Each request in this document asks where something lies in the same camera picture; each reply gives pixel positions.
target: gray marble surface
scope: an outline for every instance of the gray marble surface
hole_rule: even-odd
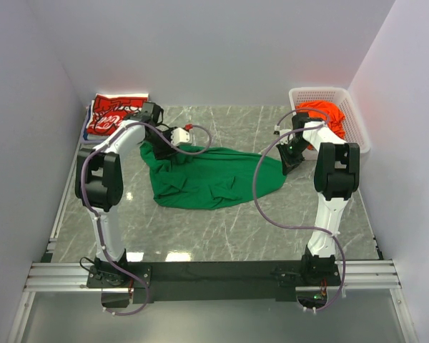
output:
[[[260,153],[276,138],[274,125],[289,107],[167,106],[165,109],[166,124],[193,123],[207,127],[214,137],[213,146]],[[206,143],[203,132],[196,133],[196,142]],[[270,156],[279,159],[275,148]],[[314,161],[304,161],[287,176],[280,190],[260,199],[269,217],[289,225],[314,224],[317,211],[314,169]],[[300,259],[311,236],[311,232],[284,230],[268,224],[253,202],[214,211],[158,206],[152,198],[148,167],[141,160],[138,147],[122,160],[122,170],[120,230],[127,251],[143,253],[144,261]],[[96,251],[89,215],[74,196],[73,178],[72,175],[53,262],[77,262],[83,256],[94,257]],[[353,194],[345,208],[340,232],[347,259],[378,258],[358,193]]]

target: basket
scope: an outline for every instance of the basket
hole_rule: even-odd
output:
[[[359,144],[361,157],[370,150],[370,143],[362,119],[356,111],[351,96],[346,89],[336,87],[301,87],[289,91],[292,109],[303,102],[314,100],[330,101],[345,114],[343,129],[345,141]],[[306,159],[317,159],[317,151],[306,149]]]

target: red object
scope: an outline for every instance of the red object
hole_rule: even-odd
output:
[[[296,106],[296,109],[301,109],[303,107],[311,107],[312,109],[319,109],[330,116],[330,120],[327,123],[329,129],[331,129],[337,136],[341,139],[345,139],[345,130],[343,129],[342,122],[345,120],[345,115],[339,108],[333,104],[332,102],[317,100],[317,101],[309,101],[303,102],[300,105]],[[324,115],[316,111],[309,111],[308,115],[312,118],[323,118],[326,119]]]
[[[91,121],[87,125],[88,134],[109,136],[116,131],[124,117],[140,110],[147,96],[95,96]]]

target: orange cloth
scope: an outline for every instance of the orange cloth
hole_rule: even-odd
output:
[[[345,115],[342,111],[338,109],[335,104],[328,101],[316,100],[303,102],[300,105],[296,106],[296,109],[301,109],[303,107],[311,107],[313,109],[319,109],[330,116],[330,120],[327,123],[329,129],[331,129],[337,136],[341,139],[345,139],[345,130],[343,129],[342,121],[345,120]],[[323,118],[326,119],[324,115],[316,111],[308,111],[308,114],[313,118]]]

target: green fabric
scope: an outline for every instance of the green fabric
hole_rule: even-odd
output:
[[[200,146],[181,146],[200,151]],[[161,206],[180,209],[219,209],[252,200],[252,177],[260,155],[228,148],[210,148],[197,156],[175,154],[156,160],[151,144],[140,146],[149,166],[154,200]],[[262,197],[285,182],[281,162],[266,157],[257,178],[257,195]]]

